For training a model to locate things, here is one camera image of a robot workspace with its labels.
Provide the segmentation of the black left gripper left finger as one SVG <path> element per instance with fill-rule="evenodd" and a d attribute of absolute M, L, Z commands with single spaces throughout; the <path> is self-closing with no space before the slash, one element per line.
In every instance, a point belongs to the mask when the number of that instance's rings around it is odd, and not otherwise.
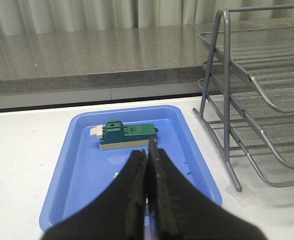
<path fill-rule="evenodd" d="M 44 240 L 142 240 L 147 155 L 131 152 L 112 183 L 85 208 L 55 225 Z"/>

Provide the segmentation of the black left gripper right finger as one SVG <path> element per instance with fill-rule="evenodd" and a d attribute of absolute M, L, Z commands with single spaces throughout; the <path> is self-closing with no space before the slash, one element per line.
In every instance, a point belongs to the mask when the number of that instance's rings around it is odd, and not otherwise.
<path fill-rule="evenodd" d="M 215 204 L 178 170 L 156 138 L 148 144 L 149 212 L 160 240 L 264 240 L 262 231 Z"/>

